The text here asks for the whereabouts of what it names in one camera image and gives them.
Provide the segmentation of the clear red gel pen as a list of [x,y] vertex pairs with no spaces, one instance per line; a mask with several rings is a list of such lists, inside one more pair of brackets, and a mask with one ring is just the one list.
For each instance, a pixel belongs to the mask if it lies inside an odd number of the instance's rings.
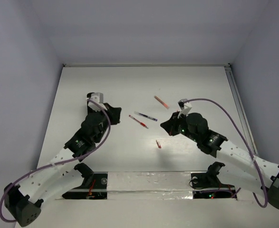
[[134,121],[136,121],[137,123],[139,123],[142,127],[146,128],[146,129],[149,129],[148,126],[147,126],[146,124],[144,124],[143,122],[137,120],[137,119],[134,118],[132,115],[129,115],[129,117],[130,117],[132,120],[134,120]]

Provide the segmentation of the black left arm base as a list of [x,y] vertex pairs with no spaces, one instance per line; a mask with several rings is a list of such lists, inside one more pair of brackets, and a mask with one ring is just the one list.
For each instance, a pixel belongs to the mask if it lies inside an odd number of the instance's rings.
[[82,184],[62,195],[66,200],[106,200],[107,199],[107,172],[95,173],[89,185]]

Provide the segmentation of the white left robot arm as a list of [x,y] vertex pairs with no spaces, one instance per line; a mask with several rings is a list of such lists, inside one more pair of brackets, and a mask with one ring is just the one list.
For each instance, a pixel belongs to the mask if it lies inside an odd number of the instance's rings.
[[106,142],[111,127],[120,123],[121,111],[120,107],[89,99],[85,120],[63,149],[48,164],[4,188],[0,219],[26,227],[38,218],[48,202],[74,187],[90,186],[94,172],[83,161]]

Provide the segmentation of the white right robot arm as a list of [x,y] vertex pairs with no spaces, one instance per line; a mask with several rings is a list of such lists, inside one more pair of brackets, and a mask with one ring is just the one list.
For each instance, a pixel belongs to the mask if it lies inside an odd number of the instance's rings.
[[209,129],[199,113],[175,112],[160,126],[170,135],[181,134],[194,141],[203,153],[216,159],[205,173],[194,174],[194,188],[218,188],[232,185],[266,196],[279,210],[279,165],[251,156],[225,136]]

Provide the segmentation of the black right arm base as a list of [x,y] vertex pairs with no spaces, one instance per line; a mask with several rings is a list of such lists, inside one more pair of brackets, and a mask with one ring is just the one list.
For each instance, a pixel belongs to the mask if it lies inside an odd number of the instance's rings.
[[233,185],[223,184],[219,181],[220,169],[225,165],[214,162],[206,172],[195,172],[191,174],[189,186],[193,189],[193,199],[228,199],[237,198]]

